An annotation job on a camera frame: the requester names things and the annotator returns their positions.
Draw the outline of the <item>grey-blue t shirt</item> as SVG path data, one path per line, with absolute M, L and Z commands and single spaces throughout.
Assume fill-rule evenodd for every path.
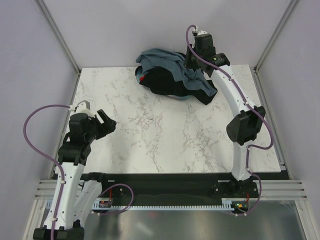
M 162 67 L 170 71 L 175 82 L 183 83 L 187 90 L 203 90 L 207 96 L 214 96 L 218 90 L 205 79 L 201 70 L 186 68 L 185 57 L 181 54 L 160 48 L 143 51 L 135 60 L 142 66 L 142 73 L 147 73 L 154 67 Z

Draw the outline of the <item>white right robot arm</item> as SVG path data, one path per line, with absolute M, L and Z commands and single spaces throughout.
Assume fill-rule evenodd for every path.
M 266 124 L 265 108 L 256 105 L 245 93 L 236 79 L 230 62 L 225 54 L 216 53 L 213 37 L 205 31 L 194 32 L 194 43 L 189 36 L 184 65 L 188 69 L 200 70 L 218 87 L 225 97 L 233 118 L 226 126 L 226 133 L 233 143 L 232 182 L 229 191 L 235 197 L 247 191 L 245 181 L 253 172 L 250 168 L 250 149 L 255 147 L 255 140 Z

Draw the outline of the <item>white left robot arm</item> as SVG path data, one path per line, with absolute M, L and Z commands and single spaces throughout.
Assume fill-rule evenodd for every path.
M 53 200 L 43 226 L 33 232 L 35 240 L 82 240 L 86 219 L 96 198 L 106 196 L 110 185 L 101 173 L 86 180 L 81 193 L 79 183 L 91 153 L 93 141 L 116 129 L 116 121 L 99 109 L 97 113 L 80 110 L 70 116 L 69 131 L 58 150 L 59 173 Z

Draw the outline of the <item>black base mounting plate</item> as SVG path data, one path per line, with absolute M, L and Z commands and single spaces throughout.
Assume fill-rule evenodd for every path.
M 84 173 L 81 180 L 97 180 L 116 206 L 220 205 L 223 199 L 254 199 L 254 178 L 233 181 L 231 173 Z

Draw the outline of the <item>right aluminium frame post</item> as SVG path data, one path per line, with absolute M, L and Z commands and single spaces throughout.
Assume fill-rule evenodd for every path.
M 253 67 L 254 73 L 258 73 L 260 68 L 262 67 L 263 63 L 265 62 L 269 52 L 271 51 L 271 48 L 275 44 L 276 40 L 280 36 L 283 28 L 285 27 L 286 23 L 290 19 L 292 13 L 294 12 L 295 8 L 297 7 L 299 0 L 290 0 L 288 6 L 286 7 L 284 13 L 282 14 L 279 22 L 277 23 L 274 31 L 272 32 L 272 35 L 270 36 L 265 48 L 263 49 L 262 54 L 260 55 L 257 63 Z

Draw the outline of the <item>aluminium frame post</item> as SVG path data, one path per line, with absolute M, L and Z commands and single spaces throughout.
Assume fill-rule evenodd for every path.
M 73 70 L 76 72 L 77 76 L 80 76 L 81 69 L 79 65 L 77 64 L 67 42 L 65 41 L 61 31 L 59 30 L 58 25 L 56 24 L 56 21 L 54 20 L 52 14 L 50 13 L 49 8 L 47 7 L 44 0 L 35 0 L 34 1 L 39 10 L 41 11 L 41 14 L 45 18 L 45 21 L 49 25 L 51 31 L 53 32 L 54 37 L 56 38 L 59 46 L 61 47 L 62 51 L 64 52 L 65 56 L 67 57 L 69 63 L 71 64 Z
M 260 68 L 262 67 L 263 63 L 265 62 L 269 52 L 271 51 L 271 48 L 275 44 L 276 40 L 280 36 L 283 28 L 285 27 L 286 23 L 290 19 L 292 13 L 294 12 L 295 8 L 297 7 L 299 0 L 290 0 L 288 6 L 286 7 L 284 13 L 282 14 L 279 22 L 277 23 L 274 31 L 272 32 L 272 35 L 270 36 L 265 48 L 263 49 L 262 54 L 260 55 L 257 63 L 253 67 L 254 73 L 258 73 Z

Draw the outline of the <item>left aluminium frame post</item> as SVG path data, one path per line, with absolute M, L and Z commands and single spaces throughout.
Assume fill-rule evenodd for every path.
M 34 1 L 39 10 L 41 11 L 41 14 L 45 18 L 45 21 L 49 25 L 51 31 L 53 32 L 54 37 L 56 38 L 59 46 L 61 47 L 62 51 L 64 52 L 65 56 L 67 57 L 69 63 L 71 64 L 73 70 L 76 72 L 77 76 L 80 76 L 81 69 L 79 65 L 77 64 L 67 42 L 65 41 L 61 31 L 59 30 L 58 25 L 56 24 L 56 21 L 54 20 L 52 14 L 50 13 L 49 8 L 47 7 L 44 0 L 35 0 Z

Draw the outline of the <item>aluminium front frame rail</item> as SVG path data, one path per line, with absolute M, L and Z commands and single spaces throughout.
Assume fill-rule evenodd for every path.
M 57 180 L 40 180 L 35 199 L 52 200 Z M 261 180 L 262 200 L 302 200 L 307 198 L 299 180 Z

